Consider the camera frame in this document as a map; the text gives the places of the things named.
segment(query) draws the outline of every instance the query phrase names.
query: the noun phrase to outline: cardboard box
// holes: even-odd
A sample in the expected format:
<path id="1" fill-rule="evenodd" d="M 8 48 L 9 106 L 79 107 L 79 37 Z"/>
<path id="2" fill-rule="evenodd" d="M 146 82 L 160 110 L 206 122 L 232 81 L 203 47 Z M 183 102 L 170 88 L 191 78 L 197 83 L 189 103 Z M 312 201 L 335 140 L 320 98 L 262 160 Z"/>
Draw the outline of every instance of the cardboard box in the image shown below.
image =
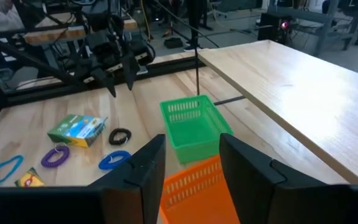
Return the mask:
<path id="1" fill-rule="evenodd" d="M 69 114 L 48 132 L 53 142 L 90 147 L 105 128 L 107 118 Z"/>

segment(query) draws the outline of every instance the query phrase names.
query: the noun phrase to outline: purple hair tie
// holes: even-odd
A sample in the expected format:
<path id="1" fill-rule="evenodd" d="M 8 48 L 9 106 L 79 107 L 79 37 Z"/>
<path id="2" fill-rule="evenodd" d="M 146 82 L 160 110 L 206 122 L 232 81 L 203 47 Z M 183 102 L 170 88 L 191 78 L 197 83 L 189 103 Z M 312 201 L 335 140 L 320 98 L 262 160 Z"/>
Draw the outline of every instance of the purple hair tie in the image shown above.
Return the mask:
<path id="1" fill-rule="evenodd" d="M 59 158 L 58 160 L 56 160 L 55 162 L 49 162 L 49 159 L 52 158 L 52 156 L 56 153 L 60 153 L 62 152 L 63 155 L 61 156 L 61 158 Z M 64 163 L 66 161 L 66 159 L 68 158 L 68 156 L 70 155 L 70 150 L 68 149 L 68 147 L 66 146 L 66 144 L 64 144 L 64 146 L 62 145 L 57 145 L 54 149 L 51 149 L 45 156 L 44 158 L 42 158 L 41 160 L 41 164 L 46 167 L 46 168 L 54 168 L 54 167 L 58 167 L 60 166 L 62 163 Z"/>

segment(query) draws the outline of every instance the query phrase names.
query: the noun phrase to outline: green box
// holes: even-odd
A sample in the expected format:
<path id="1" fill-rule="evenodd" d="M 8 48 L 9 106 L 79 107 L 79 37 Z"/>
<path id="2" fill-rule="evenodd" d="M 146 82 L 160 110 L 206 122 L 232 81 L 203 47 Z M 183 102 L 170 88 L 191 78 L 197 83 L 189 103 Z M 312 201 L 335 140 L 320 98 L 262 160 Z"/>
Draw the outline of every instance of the green box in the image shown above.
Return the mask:
<path id="1" fill-rule="evenodd" d="M 206 95 L 160 103 L 167 133 L 181 163 L 219 153 L 221 133 L 232 129 Z"/>
<path id="2" fill-rule="evenodd" d="M 48 132 L 48 136 L 53 142 L 90 147 L 106 127 L 106 119 L 69 114 Z"/>

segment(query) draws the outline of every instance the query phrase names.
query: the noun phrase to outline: blue rubber band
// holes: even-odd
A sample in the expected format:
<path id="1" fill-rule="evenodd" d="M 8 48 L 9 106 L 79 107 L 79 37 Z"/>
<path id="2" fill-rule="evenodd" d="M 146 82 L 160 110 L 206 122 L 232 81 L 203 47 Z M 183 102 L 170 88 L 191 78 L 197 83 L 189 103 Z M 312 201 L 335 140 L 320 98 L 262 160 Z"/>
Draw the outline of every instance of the blue rubber band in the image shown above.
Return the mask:
<path id="1" fill-rule="evenodd" d="M 12 159 L 9 159 L 8 161 L 0 163 L 0 168 L 1 168 L 4 165 L 10 164 L 11 162 L 17 160 L 15 166 L 12 168 L 12 170 L 8 174 L 6 174 L 6 176 L 3 179 L 0 180 L 0 183 L 4 182 L 6 179 L 8 179 L 17 170 L 17 168 L 19 168 L 19 166 L 23 162 L 23 159 L 24 159 L 23 156 L 18 155 L 18 156 L 13 157 Z"/>
<path id="2" fill-rule="evenodd" d="M 101 170 L 111 170 L 116 168 L 119 164 L 122 164 L 126 159 L 130 158 L 130 154 L 127 151 L 115 151 L 108 156 L 106 156 L 99 163 L 99 169 Z M 122 159 L 116 162 L 110 162 L 115 157 L 122 157 Z"/>

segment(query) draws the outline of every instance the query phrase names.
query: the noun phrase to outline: green basket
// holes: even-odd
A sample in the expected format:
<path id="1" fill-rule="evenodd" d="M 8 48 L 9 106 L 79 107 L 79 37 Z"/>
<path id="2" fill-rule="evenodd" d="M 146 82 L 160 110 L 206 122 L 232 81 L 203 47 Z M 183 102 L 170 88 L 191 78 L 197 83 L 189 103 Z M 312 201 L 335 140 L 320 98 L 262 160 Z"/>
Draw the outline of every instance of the green basket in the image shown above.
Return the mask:
<path id="1" fill-rule="evenodd" d="M 181 163 L 218 154 L 220 134 L 233 134 L 206 95 L 164 101 L 160 107 L 171 144 Z"/>

